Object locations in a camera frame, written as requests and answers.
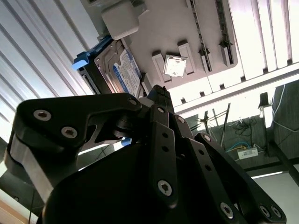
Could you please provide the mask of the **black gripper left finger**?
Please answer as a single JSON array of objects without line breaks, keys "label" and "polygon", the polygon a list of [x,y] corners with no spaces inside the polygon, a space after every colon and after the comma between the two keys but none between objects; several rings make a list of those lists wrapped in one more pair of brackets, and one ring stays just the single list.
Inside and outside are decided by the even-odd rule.
[{"label": "black gripper left finger", "polygon": [[33,185],[45,205],[63,180],[125,147],[149,152],[149,179],[172,209],[178,201],[174,113],[158,85],[137,99],[128,93],[27,100],[17,107],[5,163]]}]

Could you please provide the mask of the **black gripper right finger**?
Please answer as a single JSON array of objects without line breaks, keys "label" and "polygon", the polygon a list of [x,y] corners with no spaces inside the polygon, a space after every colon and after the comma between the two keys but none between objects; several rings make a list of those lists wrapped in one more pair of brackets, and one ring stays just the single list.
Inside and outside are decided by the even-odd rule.
[{"label": "black gripper right finger", "polygon": [[258,184],[206,133],[193,136],[171,114],[176,150],[184,155],[187,210],[198,224],[285,224],[286,215]]}]

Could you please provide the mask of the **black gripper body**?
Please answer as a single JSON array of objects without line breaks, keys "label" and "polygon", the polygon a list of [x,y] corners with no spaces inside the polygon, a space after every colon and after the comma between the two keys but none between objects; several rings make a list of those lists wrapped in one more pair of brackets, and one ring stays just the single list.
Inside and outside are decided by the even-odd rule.
[{"label": "black gripper body", "polygon": [[125,147],[69,176],[52,191],[44,209],[45,224],[222,224],[194,150],[184,140],[176,147],[178,201],[166,207],[149,178],[149,152],[141,145]]}]

